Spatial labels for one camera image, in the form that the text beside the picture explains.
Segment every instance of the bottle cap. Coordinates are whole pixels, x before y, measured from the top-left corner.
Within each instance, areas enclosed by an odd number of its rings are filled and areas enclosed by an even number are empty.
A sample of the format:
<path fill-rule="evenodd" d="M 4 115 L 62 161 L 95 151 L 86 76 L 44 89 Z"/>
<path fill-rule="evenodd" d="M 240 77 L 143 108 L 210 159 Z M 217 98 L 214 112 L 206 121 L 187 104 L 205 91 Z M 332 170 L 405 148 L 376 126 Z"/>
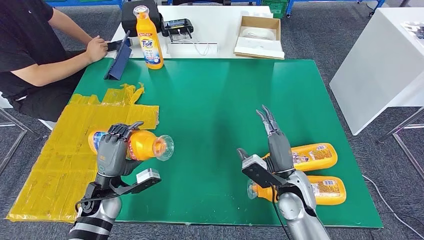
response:
<path fill-rule="evenodd" d="M 146 6 L 136 6 L 134 7 L 134 10 L 132 11 L 132 13 L 138 17 L 139 15 L 149 15 L 149 8 Z"/>
<path fill-rule="evenodd" d="M 258 197 L 258 185 L 252 179 L 247 180 L 247 196 L 250 199 Z"/>
<path fill-rule="evenodd" d="M 168 135 L 162 135 L 156 138 L 153 143 L 153 153 L 154 156 L 161 161 L 170 159 L 174 153 L 173 139 Z"/>

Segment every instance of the cardboard box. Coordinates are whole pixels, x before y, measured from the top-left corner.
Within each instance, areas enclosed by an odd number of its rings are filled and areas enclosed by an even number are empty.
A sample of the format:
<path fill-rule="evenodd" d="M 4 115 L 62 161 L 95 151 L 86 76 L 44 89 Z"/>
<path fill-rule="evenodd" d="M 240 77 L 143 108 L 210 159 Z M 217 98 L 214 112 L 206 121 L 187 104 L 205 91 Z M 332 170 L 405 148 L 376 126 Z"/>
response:
<path fill-rule="evenodd" d="M 258 39 L 243 36 L 242 33 L 247 28 L 265 29 L 264 32 L 272 32 L 275 39 Z M 237 32 L 237 41 L 234 47 L 234 54 L 240 57 L 284 59 L 284 52 L 281 47 L 281 23 L 280 19 L 241 16 L 240 26 Z"/>

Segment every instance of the robotic arm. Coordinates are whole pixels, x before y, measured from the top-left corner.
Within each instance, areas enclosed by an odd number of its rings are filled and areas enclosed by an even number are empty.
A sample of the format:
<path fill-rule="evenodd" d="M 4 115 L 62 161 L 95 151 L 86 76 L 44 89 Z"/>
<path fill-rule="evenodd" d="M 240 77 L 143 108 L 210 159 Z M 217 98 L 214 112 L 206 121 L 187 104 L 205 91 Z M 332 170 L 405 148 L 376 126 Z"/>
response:
<path fill-rule="evenodd" d="M 82 200 L 75 204 L 77 218 L 70 230 L 70 240 L 106 240 L 115 219 L 121 212 L 119 196 L 137 194 L 161 181 L 155 169 L 148 168 L 136 175 L 137 182 L 128 185 L 121 176 L 127 176 L 142 162 L 126 159 L 128 139 L 143 122 L 112 125 L 101 137 L 97 152 L 97 175 L 90 182 Z"/>
<path fill-rule="evenodd" d="M 264 105 L 262 108 L 265 114 L 259 110 L 256 113 L 268 134 L 270 155 L 262 159 L 256 154 L 249 156 L 244 149 L 238 148 L 241 171 L 262 188 L 276 189 L 279 212 L 285 218 L 293 239 L 330 240 L 316 213 L 317 203 L 312 185 L 306 174 L 296 170 L 293 165 L 289 140 L 281 132 L 270 110 Z"/>

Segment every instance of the man's arm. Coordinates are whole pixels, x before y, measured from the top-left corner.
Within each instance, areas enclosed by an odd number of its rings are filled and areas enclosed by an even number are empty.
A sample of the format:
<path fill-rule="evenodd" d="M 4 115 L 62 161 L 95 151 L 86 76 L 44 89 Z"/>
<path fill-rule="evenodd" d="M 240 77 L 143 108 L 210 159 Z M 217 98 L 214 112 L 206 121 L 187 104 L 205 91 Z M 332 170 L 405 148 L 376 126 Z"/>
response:
<path fill-rule="evenodd" d="M 26 82 L 41 87 L 71 76 L 87 65 L 102 59 L 107 52 L 108 44 L 97 36 L 88 43 L 84 53 L 71 59 L 43 65 L 33 64 L 11 72 Z"/>
<path fill-rule="evenodd" d="M 86 46 L 92 40 L 92 37 L 89 36 L 70 17 L 55 8 L 53 8 L 53 16 L 48 21 L 48 23 L 50 26 L 61 30 L 62 32 L 75 38 Z"/>

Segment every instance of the black cable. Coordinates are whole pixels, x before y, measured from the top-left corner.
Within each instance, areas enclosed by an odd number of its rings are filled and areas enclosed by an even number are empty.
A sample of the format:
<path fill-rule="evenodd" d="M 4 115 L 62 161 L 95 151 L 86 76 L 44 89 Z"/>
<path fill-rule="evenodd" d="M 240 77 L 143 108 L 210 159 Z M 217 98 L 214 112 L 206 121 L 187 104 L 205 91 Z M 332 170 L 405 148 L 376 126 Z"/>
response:
<path fill-rule="evenodd" d="M 383 215 L 383 214 L 396 214 L 396 215 L 405 216 L 405 217 L 408 217 L 408 218 L 411 218 L 411 219 L 415 219 L 417 222 L 419 222 L 424 227 L 424 222 L 422 222 L 421 220 L 419 220 L 418 218 L 416 218 L 414 216 L 410 216 L 410 215 L 406 215 L 406 214 L 398 213 L 398 212 L 393 212 L 393 211 L 387 211 L 387 212 L 380 213 L 380 215 Z"/>
<path fill-rule="evenodd" d="M 290 240 L 289 233 L 287 232 L 286 227 L 283 224 L 283 221 L 281 221 L 280 214 L 279 214 L 279 211 L 278 211 L 276 203 L 275 203 L 276 193 L 275 193 L 274 186 L 271 186 L 271 188 L 272 188 L 272 201 L 271 202 L 272 202 L 272 205 L 274 206 L 275 214 L 277 214 L 279 223 L 281 224 L 281 227 L 284 230 L 285 235 L 287 236 L 288 240 Z"/>
<path fill-rule="evenodd" d="M 119 194 L 113 194 L 113 195 L 110 195 L 110 196 L 82 199 L 82 200 L 79 200 L 75 203 L 75 210 L 78 212 L 78 204 L 83 204 L 83 203 L 92 202 L 92 201 L 102 201 L 102 200 L 106 200 L 106 199 L 113 199 L 113 198 L 116 198 L 116 197 L 119 197 L 119 196 L 120 196 Z"/>

